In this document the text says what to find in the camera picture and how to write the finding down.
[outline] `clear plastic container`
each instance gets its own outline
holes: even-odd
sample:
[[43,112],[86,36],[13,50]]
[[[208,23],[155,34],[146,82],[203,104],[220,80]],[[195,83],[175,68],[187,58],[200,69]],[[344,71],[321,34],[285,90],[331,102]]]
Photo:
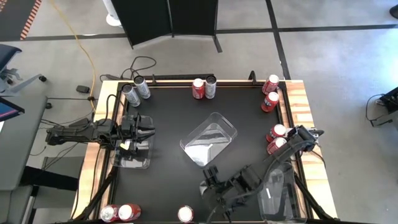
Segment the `clear plastic container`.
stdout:
[[237,135],[237,130],[226,118],[219,113],[212,113],[180,141],[180,146],[196,164],[204,167]]
[[258,193],[263,220],[277,223],[305,223],[307,220],[301,217],[304,209],[300,208],[293,171],[292,165],[284,162],[264,180],[264,188]]
[[[133,119],[133,116],[123,116],[122,121],[125,119]],[[141,116],[141,126],[145,127],[154,127],[154,122],[149,116]],[[153,133],[152,131],[141,131],[138,130],[139,134],[149,134]],[[116,147],[114,150],[114,158],[111,158],[112,165],[118,167],[125,168],[133,168],[133,169],[146,169],[149,167],[150,158],[152,156],[152,150],[154,147],[154,138],[155,136],[151,136],[141,143],[132,142],[131,139],[126,139],[124,142],[118,141],[116,143],[117,146],[120,146],[123,143],[125,146],[129,148],[129,150],[125,150],[121,147]],[[136,154],[132,154],[131,150],[137,149]]]

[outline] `table leg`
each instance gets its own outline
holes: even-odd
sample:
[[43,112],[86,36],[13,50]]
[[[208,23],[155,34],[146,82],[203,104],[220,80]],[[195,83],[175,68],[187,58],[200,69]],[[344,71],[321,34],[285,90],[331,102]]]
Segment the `table leg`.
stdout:
[[25,166],[20,185],[39,185],[63,190],[77,190],[79,179]]

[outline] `gray floor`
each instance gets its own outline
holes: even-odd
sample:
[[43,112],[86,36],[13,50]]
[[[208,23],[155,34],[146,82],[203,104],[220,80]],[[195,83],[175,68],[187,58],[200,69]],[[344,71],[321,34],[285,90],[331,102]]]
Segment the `gray floor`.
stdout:
[[[105,23],[106,10],[99,0],[56,0],[78,34],[120,33]],[[272,0],[279,27],[360,26],[398,24],[388,14],[396,0]],[[270,28],[263,0],[220,0],[219,29]],[[44,1],[29,36],[70,35],[48,1]],[[398,29],[287,32],[280,34],[290,75],[305,80],[338,216],[343,220],[395,223],[398,220],[397,130],[388,124],[372,128],[364,118],[371,95],[398,86]],[[99,74],[119,75],[138,55],[154,57],[157,65],[143,75],[214,73],[218,79],[246,79],[251,70],[259,78],[282,69],[272,33],[218,35],[218,54],[208,37],[161,37],[131,50],[127,39],[82,40]],[[85,98],[77,85],[91,86],[89,61],[74,40],[7,42],[20,47],[10,64],[25,78],[42,73],[48,83],[35,82],[22,94]],[[149,62],[140,61],[137,68]],[[95,96],[101,83],[96,77]],[[44,118],[73,120],[91,111],[87,101],[51,100]],[[32,153],[45,146],[45,131],[37,135]],[[44,156],[54,157],[67,146],[49,146],[29,165],[41,167]],[[85,145],[68,156],[85,154]],[[35,223],[67,220],[72,205],[40,209]]]

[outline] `monitor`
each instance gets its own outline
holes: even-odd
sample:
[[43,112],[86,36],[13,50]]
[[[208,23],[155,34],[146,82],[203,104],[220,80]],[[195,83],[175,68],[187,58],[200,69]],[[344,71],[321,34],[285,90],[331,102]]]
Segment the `monitor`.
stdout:
[[0,97],[0,122],[24,113],[23,108]]

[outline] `wooden frame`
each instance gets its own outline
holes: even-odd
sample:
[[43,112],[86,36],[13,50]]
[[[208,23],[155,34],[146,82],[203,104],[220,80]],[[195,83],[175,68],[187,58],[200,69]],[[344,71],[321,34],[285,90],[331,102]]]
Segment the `wooden frame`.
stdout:
[[[191,83],[193,80],[159,80],[157,83]],[[115,94],[118,91],[118,83],[119,82],[131,82],[133,81],[104,81],[101,92],[98,98],[98,104],[96,107],[96,114],[94,120],[102,119],[105,117],[106,112],[106,98],[109,94]],[[230,82],[230,83],[251,83],[251,80],[219,80],[220,82]],[[294,125],[304,125],[305,127],[312,128],[314,127],[311,109],[308,103],[307,94],[305,92],[304,83],[302,80],[283,80],[281,82],[285,82],[286,89],[287,89],[287,96],[290,103],[290,110],[292,112],[293,122]],[[284,125],[289,126],[288,119],[287,119],[287,112],[285,107],[285,102],[282,97],[282,92],[279,90],[280,95],[280,108],[282,112],[282,118],[284,120]],[[109,99],[109,108],[113,108],[115,103],[114,98]],[[117,121],[120,120],[123,114],[123,107],[119,106]],[[108,111],[108,117],[111,118],[113,115],[112,109]],[[321,155],[321,150],[319,147],[314,149],[315,152]],[[95,166],[95,160],[97,153],[98,155],[98,162],[97,166]],[[80,174],[79,180],[79,199],[78,205],[76,208],[76,212],[74,218],[79,216],[82,213],[83,209],[88,205],[91,200],[91,197],[94,196],[96,193],[99,181],[101,177],[101,171],[104,162],[104,149],[99,149],[99,145],[96,143],[90,143],[87,147],[85,160],[83,163],[83,168]],[[112,164],[108,164],[107,174],[110,172],[112,168]],[[305,153],[302,156],[302,163],[304,168],[304,173],[306,177],[307,188],[314,196],[315,200],[323,207],[324,211],[326,211],[332,217],[337,217],[335,204],[333,202],[333,197],[330,191],[328,177],[326,174],[325,167],[323,162],[320,160],[319,157],[314,155],[313,153]],[[109,195],[109,188],[103,194],[103,198],[101,200],[101,208],[106,206],[108,202],[108,195]],[[298,190],[298,197],[301,203],[301,207],[304,208],[303,205],[303,197],[300,191]],[[76,206],[77,198],[75,198],[75,204],[73,206],[73,210]]]

